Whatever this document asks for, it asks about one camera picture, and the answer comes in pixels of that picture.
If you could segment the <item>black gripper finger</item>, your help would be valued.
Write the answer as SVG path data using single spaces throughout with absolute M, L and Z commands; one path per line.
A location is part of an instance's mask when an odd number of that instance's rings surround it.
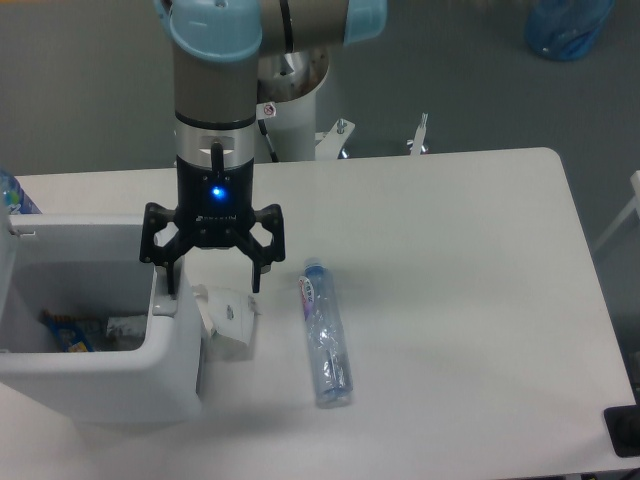
M 166 230 L 170 224 L 174 225 L 175 233 L 164 244 L 157 244 L 156 235 Z M 154 202 L 146 204 L 139 259 L 143 263 L 152 263 L 165 269 L 169 294 L 177 292 L 175 265 L 194 247 L 194 239 L 194 232 L 178 228 L 175 210 L 167 209 Z
M 267 245 L 262 245 L 251 233 L 259 224 L 271 235 Z M 252 262 L 251 288 L 260 291 L 261 276 L 268 273 L 273 263 L 283 262 L 286 257 L 284 216 L 279 204 L 271 204 L 263 209 L 249 207 L 239 216 L 234 233 L 235 246 Z

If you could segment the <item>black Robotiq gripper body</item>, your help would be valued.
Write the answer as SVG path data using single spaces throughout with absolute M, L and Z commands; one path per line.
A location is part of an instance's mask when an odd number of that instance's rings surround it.
M 248 241 L 256 222 L 252 208 L 254 162 L 223 171 L 177 160 L 178 203 L 173 223 L 189 248 L 232 248 Z

